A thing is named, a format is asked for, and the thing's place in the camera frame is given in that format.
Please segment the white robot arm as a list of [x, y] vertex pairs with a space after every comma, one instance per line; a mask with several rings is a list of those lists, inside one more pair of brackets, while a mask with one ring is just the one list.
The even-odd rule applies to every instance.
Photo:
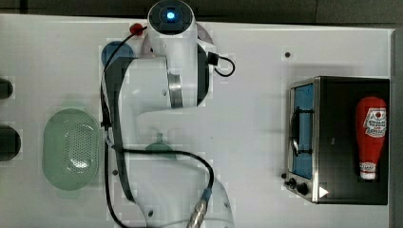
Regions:
[[193, 10], [159, 0], [131, 35], [139, 48], [106, 58], [101, 89], [106, 148], [124, 197], [143, 215], [138, 228], [234, 228], [212, 165], [164, 140], [177, 118], [203, 104], [218, 60]]

